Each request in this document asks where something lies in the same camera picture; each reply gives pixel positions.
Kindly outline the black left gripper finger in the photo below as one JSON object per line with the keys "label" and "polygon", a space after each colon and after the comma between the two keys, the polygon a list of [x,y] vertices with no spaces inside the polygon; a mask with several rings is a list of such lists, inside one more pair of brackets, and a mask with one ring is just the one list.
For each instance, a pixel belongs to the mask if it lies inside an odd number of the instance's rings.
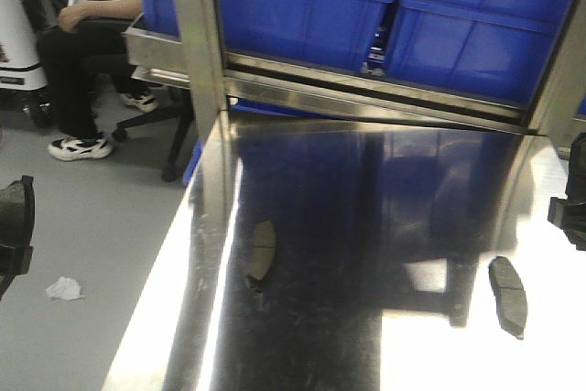
{"label": "black left gripper finger", "polygon": [[28,272],[33,250],[30,244],[17,247],[1,244],[1,298],[16,277]]}

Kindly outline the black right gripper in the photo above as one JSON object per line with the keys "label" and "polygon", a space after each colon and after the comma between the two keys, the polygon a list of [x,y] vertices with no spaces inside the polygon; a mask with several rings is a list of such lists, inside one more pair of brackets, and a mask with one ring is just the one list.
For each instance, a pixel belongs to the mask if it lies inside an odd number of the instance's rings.
{"label": "black right gripper", "polygon": [[569,171],[565,193],[568,199],[551,197],[548,221],[567,236],[579,251],[585,250],[585,133],[570,146]]}

